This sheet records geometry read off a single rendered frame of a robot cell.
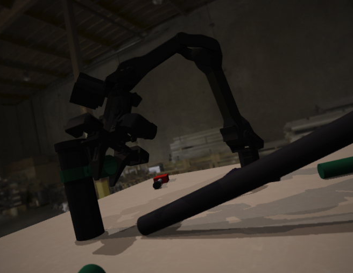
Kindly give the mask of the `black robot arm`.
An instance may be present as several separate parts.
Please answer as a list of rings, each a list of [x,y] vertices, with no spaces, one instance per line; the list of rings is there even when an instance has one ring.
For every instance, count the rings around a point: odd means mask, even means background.
[[[142,115],[131,113],[132,106],[137,107],[142,98],[136,92],[130,91],[148,72],[175,53],[194,61],[206,75],[224,119],[223,128],[220,128],[223,142],[227,143],[232,153],[238,152],[241,168],[259,160],[258,150],[264,148],[264,141],[253,131],[237,108],[222,69],[220,44],[216,39],[203,34],[179,32],[147,54],[121,62],[116,71],[104,81],[80,72],[69,102],[96,110],[108,98],[105,110],[109,107],[121,107],[129,112],[122,110],[111,129],[125,130],[130,134],[131,142],[135,142],[137,138],[152,140],[156,136],[157,126]],[[246,146],[249,147],[245,148]]]

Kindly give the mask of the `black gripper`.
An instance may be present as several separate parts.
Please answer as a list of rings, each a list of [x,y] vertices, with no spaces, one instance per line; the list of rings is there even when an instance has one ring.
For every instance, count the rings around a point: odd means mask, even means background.
[[[105,153],[110,147],[114,150],[114,158],[118,164],[117,173],[109,176],[109,186],[114,187],[126,166],[136,166],[149,162],[149,153],[139,146],[128,147],[126,142],[131,141],[128,133],[119,128],[113,128],[115,118],[126,109],[109,107],[104,115],[95,118],[89,112],[70,119],[65,127],[65,132],[75,138],[87,133],[86,140],[81,141],[87,154],[91,172],[95,181],[100,179]]]

